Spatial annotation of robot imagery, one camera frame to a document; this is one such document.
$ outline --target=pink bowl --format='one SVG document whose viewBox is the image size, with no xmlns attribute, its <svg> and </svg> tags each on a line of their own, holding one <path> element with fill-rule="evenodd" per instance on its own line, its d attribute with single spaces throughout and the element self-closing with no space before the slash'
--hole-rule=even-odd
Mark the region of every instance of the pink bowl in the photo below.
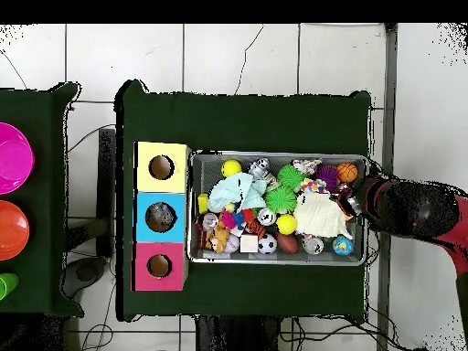
<svg viewBox="0 0 468 351">
<path fill-rule="evenodd" d="M 0 195 L 23 185 L 33 166 L 34 154 L 27 138 L 14 126 L 0 122 Z"/>
</svg>

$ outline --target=orange bowl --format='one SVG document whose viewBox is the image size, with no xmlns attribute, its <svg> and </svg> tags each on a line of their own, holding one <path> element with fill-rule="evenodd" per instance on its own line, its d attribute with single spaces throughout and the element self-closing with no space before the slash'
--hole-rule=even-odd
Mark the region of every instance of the orange bowl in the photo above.
<svg viewBox="0 0 468 351">
<path fill-rule="evenodd" d="M 29 223 L 13 203 L 0 200 L 0 261 L 9 260 L 23 250 L 29 239 Z"/>
</svg>

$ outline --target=blue box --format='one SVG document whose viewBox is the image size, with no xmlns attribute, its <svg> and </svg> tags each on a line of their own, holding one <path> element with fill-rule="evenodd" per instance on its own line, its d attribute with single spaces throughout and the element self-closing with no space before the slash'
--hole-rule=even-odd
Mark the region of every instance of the blue box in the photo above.
<svg viewBox="0 0 468 351">
<path fill-rule="evenodd" d="M 175 224 L 165 232 L 152 231 L 144 219 L 146 210 L 157 202 L 164 202 L 175 211 Z M 184 242 L 186 232 L 186 195 L 169 193 L 138 193 L 136 196 L 137 242 Z"/>
</svg>

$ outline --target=light blue cloth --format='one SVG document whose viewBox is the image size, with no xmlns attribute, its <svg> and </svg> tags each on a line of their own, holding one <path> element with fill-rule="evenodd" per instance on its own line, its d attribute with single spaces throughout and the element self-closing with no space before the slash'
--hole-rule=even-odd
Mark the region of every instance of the light blue cloth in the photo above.
<svg viewBox="0 0 468 351">
<path fill-rule="evenodd" d="M 217 183 L 208 198 L 209 211 L 220 213 L 229 203 L 240 202 L 240 208 L 266 207 L 261 197 L 267 182 L 263 179 L 253 182 L 253 176 L 239 172 Z"/>
</svg>

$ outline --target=gray basket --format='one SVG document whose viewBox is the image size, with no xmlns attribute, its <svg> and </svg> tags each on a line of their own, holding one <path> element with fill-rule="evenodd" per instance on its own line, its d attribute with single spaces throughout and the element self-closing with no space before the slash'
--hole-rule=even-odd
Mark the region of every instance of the gray basket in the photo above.
<svg viewBox="0 0 468 351">
<path fill-rule="evenodd" d="M 206 152 L 194 151 L 188 162 L 192 171 L 193 186 L 189 195 L 188 204 L 188 238 L 187 252 L 189 259 L 195 262 L 212 263 L 261 263 L 261 264 L 287 264 L 287 265 L 327 265 L 327 266 L 358 266 L 365 260 L 365 236 L 367 235 L 367 223 L 362 217 L 353 218 L 346 222 L 346 226 L 353 236 L 355 244 L 354 252 L 348 256 L 337 255 L 332 248 L 333 239 L 324 239 L 324 250 L 317 255 L 308 254 L 303 249 L 300 237 L 299 251 L 288 254 L 277 249 L 273 254 L 260 253 L 216 253 L 212 250 L 199 250 L 197 247 L 198 229 L 195 226 L 197 219 L 197 197 L 201 193 L 208 193 L 219 180 L 223 179 L 221 174 L 222 164 L 229 159 L 235 159 L 242 165 L 242 171 L 248 171 L 250 163 L 267 157 L 270 161 L 271 172 L 278 176 L 280 169 L 290 163 L 293 159 L 319 159 L 326 165 L 339 165 L 343 162 L 351 162 L 357 167 L 357 176 L 364 177 L 368 173 L 368 161 L 364 156 L 356 154 L 285 154 L 285 153 L 262 153 L 262 152 Z M 274 226 L 267 227 L 271 234 Z"/>
</svg>

